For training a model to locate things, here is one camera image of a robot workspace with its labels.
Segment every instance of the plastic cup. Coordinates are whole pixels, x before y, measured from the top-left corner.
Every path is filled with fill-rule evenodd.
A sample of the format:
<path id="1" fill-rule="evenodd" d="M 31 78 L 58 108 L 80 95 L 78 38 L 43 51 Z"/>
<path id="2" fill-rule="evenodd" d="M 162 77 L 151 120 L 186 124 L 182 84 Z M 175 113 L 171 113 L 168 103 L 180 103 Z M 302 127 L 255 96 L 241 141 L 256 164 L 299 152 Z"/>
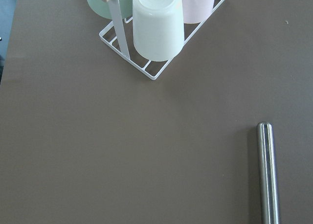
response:
<path id="1" fill-rule="evenodd" d="M 104 2 L 102 0 L 87 0 L 87 2 L 96 14 L 107 19 L 112 19 L 109 5 L 107 2 Z M 119 0 L 119 2 L 122 12 L 122 18 L 127 18 L 131 16 L 133 13 L 133 0 Z"/>
<path id="2" fill-rule="evenodd" d="M 144 58 L 166 61 L 184 45 L 181 0 L 133 0 L 134 46 Z"/>
<path id="3" fill-rule="evenodd" d="M 214 0 L 182 0 L 184 23 L 199 23 L 212 14 Z"/>

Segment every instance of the stainless steel rod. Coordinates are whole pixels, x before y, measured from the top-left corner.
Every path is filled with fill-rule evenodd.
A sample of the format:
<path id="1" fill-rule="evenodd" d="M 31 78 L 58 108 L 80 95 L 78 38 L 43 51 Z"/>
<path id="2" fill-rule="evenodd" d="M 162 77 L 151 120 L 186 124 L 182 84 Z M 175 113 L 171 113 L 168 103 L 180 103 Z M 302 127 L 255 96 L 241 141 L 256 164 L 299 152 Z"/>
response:
<path id="1" fill-rule="evenodd" d="M 273 130 L 271 124 L 257 126 L 263 224 L 279 224 Z"/>

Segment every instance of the green cup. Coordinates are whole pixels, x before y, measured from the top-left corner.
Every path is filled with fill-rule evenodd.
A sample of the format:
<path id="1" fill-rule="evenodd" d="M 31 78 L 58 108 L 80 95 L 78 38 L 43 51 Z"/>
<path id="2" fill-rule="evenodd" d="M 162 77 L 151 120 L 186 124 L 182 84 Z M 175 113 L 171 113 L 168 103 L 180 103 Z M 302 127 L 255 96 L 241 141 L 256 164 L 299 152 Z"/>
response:
<path id="1" fill-rule="evenodd" d="M 102 0 L 87 0 L 91 9 L 101 17 L 112 19 L 108 3 Z M 127 18 L 133 13 L 133 0 L 119 0 L 122 17 Z"/>

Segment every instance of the brown table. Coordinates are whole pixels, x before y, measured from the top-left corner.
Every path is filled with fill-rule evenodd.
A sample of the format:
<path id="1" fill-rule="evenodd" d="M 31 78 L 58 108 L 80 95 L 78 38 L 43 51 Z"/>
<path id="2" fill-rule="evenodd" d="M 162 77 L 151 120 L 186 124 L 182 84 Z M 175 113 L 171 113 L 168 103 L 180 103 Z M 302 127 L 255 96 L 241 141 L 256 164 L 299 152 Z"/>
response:
<path id="1" fill-rule="evenodd" d="M 0 86 L 0 223 L 261 223 L 255 126 L 281 221 L 313 213 L 312 0 L 226 0 L 151 81 L 86 0 L 18 0 Z"/>

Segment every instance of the white wire rack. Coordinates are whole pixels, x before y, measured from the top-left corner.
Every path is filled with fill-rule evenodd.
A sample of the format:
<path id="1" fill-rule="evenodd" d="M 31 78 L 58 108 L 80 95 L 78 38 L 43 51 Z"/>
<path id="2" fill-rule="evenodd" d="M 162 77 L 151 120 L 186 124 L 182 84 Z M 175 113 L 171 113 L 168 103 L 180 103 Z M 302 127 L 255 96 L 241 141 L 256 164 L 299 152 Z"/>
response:
<path id="1" fill-rule="evenodd" d="M 216 9 L 224 2 L 225 0 L 220 0 L 213 8 L 213 12 L 216 11 Z M 154 71 L 147 71 L 148 67 L 152 65 L 152 63 L 155 63 L 154 61 L 151 60 L 145 60 L 145 64 L 139 65 L 134 61 L 134 59 L 131 59 L 128 45 L 127 45 L 127 40 L 126 40 L 126 35 L 125 35 L 125 30 L 124 30 L 124 24 L 130 23 L 133 18 L 130 17 L 128 19 L 122 19 L 121 17 L 121 11 L 120 11 L 120 6 L 119 6 L 119 0 L 110 0 L 108 2 L 109 8 L 110 8 L 110 13 L 112 16 L 112 21 L 99 33 L 100 39 L 108 45 L 112 50 L 114 50 L 119 56 L 121 56 L 123 59 L 125 59 L 128 63 L 133 65 L 136 69 L 141 71 L 143 74 L 145 74 L 147 77 L 149 77 L 151 80 L 156 80 L 160 74 L 165 70 L 165 68 L 170 64 L 170 62 L 173 59 L 170 59 L 168 61 L 164 62 L 159 62 L 161 66 L 157 68 L 157 70 Z M 193 36 L 194 34 L 199 30 L 199 28 L 205 23 L 206 21 L 203 21 L 199 23 L 193 31 L 190 33 L 190 35 L 185 39 L 186 44 Z M 114 27 L 115 30 L 115 36 L 113 38 L 106 39 L 105 35 L 108 34 L 108 32 Z M 113 43 L 117 40 L 119 49 L 113 45 Z"/>

